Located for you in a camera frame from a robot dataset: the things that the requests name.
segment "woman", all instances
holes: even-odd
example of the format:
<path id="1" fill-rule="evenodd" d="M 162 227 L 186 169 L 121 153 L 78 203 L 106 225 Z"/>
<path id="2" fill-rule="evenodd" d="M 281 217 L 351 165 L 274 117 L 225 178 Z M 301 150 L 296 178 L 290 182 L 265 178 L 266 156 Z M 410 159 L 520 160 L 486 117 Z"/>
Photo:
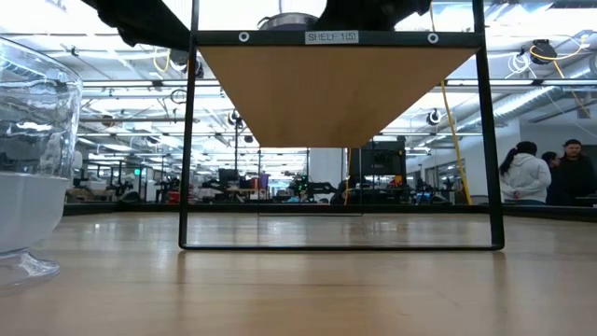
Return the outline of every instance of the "woman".
<path id="1" fill-rule="evenodd" d="M 566 205 L 558 154 L 555 152 L 545 152 L 541 156 L 541 159 L 548 164 L 549 173 L 551 174 L 551 184 L 548 187 L 546 203 L 548 205 Z"/>
<path id="2" fill-rule="evenodd" d="M 507 153 L 500 165 L 504 201 L 516 205 L 545 205 L 551 174 L 548 165 L 535 157 L 537 145 L 522 141 Z"/>

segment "man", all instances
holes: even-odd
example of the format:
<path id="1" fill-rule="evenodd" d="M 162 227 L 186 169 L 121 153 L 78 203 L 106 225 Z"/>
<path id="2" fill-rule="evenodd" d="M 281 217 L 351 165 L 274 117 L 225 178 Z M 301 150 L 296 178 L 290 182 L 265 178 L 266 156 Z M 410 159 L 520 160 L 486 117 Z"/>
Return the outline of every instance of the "man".
<path id="1" fill-rule="evenodd" d="M 564 155 L 560 162 L 562 191 L 569 205 L 580 205 L 577 197 L 584 197 L 597 190 L 597 176 L 590 159 L 582 155 L 582 144 L 576 139 L 563 145 Z"/>

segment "ceiling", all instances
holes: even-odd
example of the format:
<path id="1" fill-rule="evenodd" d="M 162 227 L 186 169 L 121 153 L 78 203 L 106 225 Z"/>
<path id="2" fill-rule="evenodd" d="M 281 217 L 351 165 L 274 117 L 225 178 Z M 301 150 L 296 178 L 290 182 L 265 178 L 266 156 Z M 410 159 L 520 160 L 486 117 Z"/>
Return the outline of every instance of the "ceiling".
<path id="1" fill-rule="evenodd" d="M 190 22 L 191 0 L 164 0 L 164 3 L 188 26 Z M 283 12 L 304 12 L 318 16 L 325 6 L 325 0 L 201 0 L 201 30 L 252 30 L 264 17 Z M 517 57 L 521 48 L 529 48 L 532 41 L 547 38 L 556 48 L 559 57 L 576 52 L 573 57 L 560 61 L 565 69 L 570 64 L 580 62 L 597 49 L 597 9 L 550 8 L 552 1 L 520 1 L 520 5 L 486 6 L 487 43 L 492 78 L 520 79 L 527 77 L 556 77 L 552 64 L 527 64 L 525 56 Z M 434 1 L 436 27 L 439 31 L 466 32 L 472 29 L 472 11 L 469 2 Z M 429 31 L 429 15 L 412 15 L 396 26 L 400 31 Z M 20 0 L 13 1 L 10 10 L 0 11 L 0 36 L 23 44 L 51 56 L 79 73 L 86 81 L 81 122 L 79 127 L 80 145 L 94 152 L 93 158 L 100 160 L 106 156 L 125 156 L 137 153 L 139 158 L 156 167 L 164 154 L 168 169 L 176 171 L 180 166 L 182 137 L 184 131 L 184 98 L 180 91 L 186 74 L 168 63 L 167 49 L 151 46 L 130 47 L 123 43 L 118 32 L 103 24 L 97 13 L 80 0 Z M 475 78 L 474 58 L 464 63 L 450 75 L 455 78 Z M 214 79 L 205 65 L 205 78 Z M 178 86 L 155 89 L 150 82 L 137 82 L 137 87 L 119 87 L 118 80 L 181 80 Z M 203 81 L 195 101 L 195 123 L 193 132 L 193 164 L 203 173 L 214 171 L 234 163 L 234 127 L 228 123 L 234 105 L 217 85 Z M 509 91 L 499 91 L 494 99 L 508 95 Z M 459 91 L 449 88 L 448 101 L 457 119 L 458 106 L 475 104 L 477 94 L 473 91 Z M 558 105 L 565 109 L 576 103 L 569 96 Z M 445 111 L 441 93 L 426 94 L 407 111 L 396 111 L 399 118 L 391 122 L 383 133 L 396 134 L 429 132 L 427 114 L 438 109 Z M 557 110 L 555 106 L 543 106 L 521 117 L 524 122 L 544 116 Z M 102 118 L 110 116 L 119 122 L 113 125 L 102 124 Z M 539 122 L 550 124 L 559 122 L 582 122 L 591 125 L 592 119 L 576 120 L 576 112 L 562 113 Z M 143 136 L 144 133 L 155 135 Z M 243 135 L 250 130 L 243 128 Z M 409 136 L 408 146 L 417 147 L 421 136 Z M 439 139 L 429 146 L 445 145 Z M 242 156 L 239 166 L 242 171 L 257 170 L 257 150 L 255 139 L 239 137 Z M 306 148 L 272 149 L 273 154 L 262 158 L 267 170 L 276 172 L 300 172 L 304 170 Z"/>

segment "glass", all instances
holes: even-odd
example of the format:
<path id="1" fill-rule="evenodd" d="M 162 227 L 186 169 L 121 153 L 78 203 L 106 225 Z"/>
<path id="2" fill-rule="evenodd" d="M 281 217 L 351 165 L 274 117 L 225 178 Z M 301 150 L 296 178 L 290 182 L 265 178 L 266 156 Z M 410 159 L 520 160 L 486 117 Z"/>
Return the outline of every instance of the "glass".
<path id="1" fill-rule="evenodd" d="M 0 38 L 0 290 L 59 270 L 27 248 L 62 218 L 81 94 L 75 72 Z"/>

